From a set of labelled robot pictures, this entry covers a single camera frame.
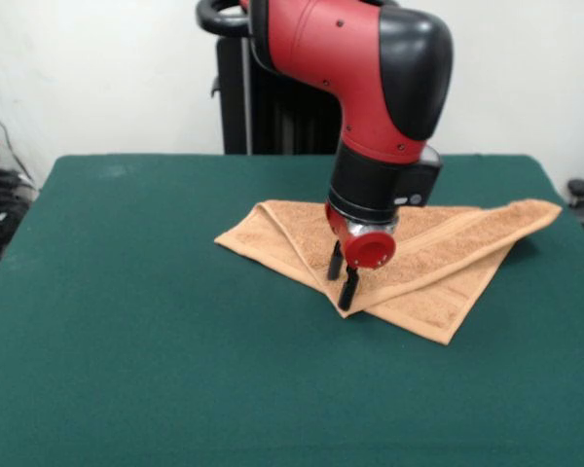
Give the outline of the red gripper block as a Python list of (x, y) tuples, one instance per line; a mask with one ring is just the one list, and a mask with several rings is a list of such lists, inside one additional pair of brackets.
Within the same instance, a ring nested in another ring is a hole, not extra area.
[(337, 238), (327, 279), (337, 280), (342, 264), (347, 263), (347, 280), (340, 293), (338, 308), (350, 310), (359, 281), (357, 269), (378, 269), (394, 256), (397, 217), (382, 224), (361, 222), (344, 216), (330, 202), (325, 203), (325, 213), (329, 227)]

